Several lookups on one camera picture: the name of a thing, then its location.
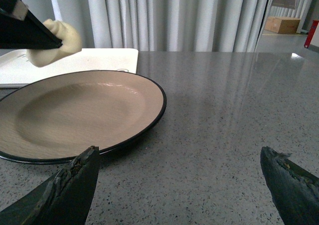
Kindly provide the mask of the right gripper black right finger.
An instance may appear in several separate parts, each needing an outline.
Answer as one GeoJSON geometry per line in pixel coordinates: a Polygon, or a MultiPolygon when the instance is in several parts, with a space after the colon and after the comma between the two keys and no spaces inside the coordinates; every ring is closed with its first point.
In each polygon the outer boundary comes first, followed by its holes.
{"type": "Polygon", "coordinates": [[[260,164],[273,203],[286,225],[319,223],[319,179],[289,160],[289,156],[262,147],[260,164]]]}

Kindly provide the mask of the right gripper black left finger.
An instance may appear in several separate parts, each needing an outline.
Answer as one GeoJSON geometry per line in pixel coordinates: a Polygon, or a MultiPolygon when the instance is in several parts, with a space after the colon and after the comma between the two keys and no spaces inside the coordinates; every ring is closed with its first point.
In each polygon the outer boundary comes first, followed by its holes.
{"type": "Polygon", "coordinates": [[[56,174],[0,213],[2,225],[83,225],[99,173],[99,149],[91,146],[56,174]]]}

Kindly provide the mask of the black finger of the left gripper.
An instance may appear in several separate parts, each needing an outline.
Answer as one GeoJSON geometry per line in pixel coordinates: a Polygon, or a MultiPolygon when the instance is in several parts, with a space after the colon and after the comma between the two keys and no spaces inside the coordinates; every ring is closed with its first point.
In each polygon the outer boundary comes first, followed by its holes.
{"type": "Polygon", "coordinates": [[[49,31],[22,0],[0,0],[1,49],[56,49],[62,40],[49,31]]]}

